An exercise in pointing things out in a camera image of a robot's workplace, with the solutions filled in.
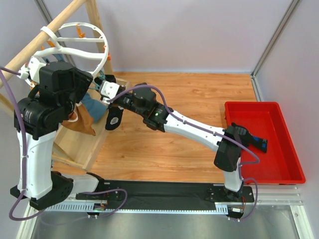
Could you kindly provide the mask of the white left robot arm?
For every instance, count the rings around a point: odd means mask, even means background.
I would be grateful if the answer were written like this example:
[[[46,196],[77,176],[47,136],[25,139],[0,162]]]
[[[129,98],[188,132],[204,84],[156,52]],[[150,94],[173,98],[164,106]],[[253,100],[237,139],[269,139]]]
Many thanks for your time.
[[[39,83],[17,103],[14,127],[20,143],[19,184],[10,193],[28,198],[38,211],[63,202],[72,194],[97,194],[105,180],[93,173],[63,175],[52,171],[52,148],[59,125],[69,119],[86,94],[93,76],[67,62],[52,62],[39,69]]]

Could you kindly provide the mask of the white round clip hanger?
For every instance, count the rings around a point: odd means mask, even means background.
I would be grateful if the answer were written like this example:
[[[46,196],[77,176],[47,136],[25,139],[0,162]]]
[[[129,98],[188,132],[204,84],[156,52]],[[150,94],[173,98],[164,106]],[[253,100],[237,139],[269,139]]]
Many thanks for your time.
[[[97,74],[99,73],[99,71],[102,70],[102,68],[104,67],[105,63],[107,62],[107,58],[109,56],[109,45],[108,45],[107,38],[101,29],[99,29],[95,25],[92,25],[92,24],[86,23],[86,22],[65,23],[59,29],[62,30],[65,28],[66,29],[76,28],[76,24],[80,24],[80,28],[85,27],[85,28],[92,29],[94,33],[98,34],[98,36],[93,37],[93,38],[88,38],[88,37],[84,37],[84,38],[58,37],[51,29],[49,29],[47,26],[44,26],[41,28],[41,31],[44,32],[47,36],[49,36],[49,42],[50,42],[51,46],[49,48],[36,51],[32,56],[43,58],[43,57],[47,57],[47,56],[53,55],[53,54],[62,54],[62,55],[76,56],[76,57],[83,58],[86,60],[98,61],[99,63],[96,65],[95,69],[93,71],[89,72],[95,78],[97,76]],[[62,46],[61,45],[62,42],[101,43],[102,44],[102,52],[101,53],[88,52],[88,51],[80,50],[77,48]]]

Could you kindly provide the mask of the long black patterned sock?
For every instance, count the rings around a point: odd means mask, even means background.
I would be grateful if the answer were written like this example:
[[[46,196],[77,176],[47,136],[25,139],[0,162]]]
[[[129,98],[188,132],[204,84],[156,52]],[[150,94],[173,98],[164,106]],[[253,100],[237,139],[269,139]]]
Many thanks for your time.
[[[123,117],[123,111],[124,108],[119,106],[109,107],[105,130],[112,131],[120,126]]]

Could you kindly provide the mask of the teal clothes peg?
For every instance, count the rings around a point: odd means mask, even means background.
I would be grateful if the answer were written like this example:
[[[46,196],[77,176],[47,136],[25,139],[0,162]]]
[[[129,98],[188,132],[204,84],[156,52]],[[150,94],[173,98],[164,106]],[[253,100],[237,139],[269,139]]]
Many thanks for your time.
[[[100,70],[97,76],[95,77],[95,79],[92,81],[92,84],[89,87],[89,89],[98,91],[100,89],[102,82],[105,80],[106,80],[105,74],[102,70]]]

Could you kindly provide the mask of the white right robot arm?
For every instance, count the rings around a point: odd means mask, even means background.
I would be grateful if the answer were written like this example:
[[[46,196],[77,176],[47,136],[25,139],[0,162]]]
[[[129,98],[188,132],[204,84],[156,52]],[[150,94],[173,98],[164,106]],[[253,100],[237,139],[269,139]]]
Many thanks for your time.
[[[242,143],[236,128],[209,126],[192,120],[156,100],[155,87],[146,83],[133,87],[132,111],[143,117],[152,130],[175,133],[194,140],[216,153],[214,164],[224,174],[224,190],[229,199],[240,198],[243,180],[239,174]]]

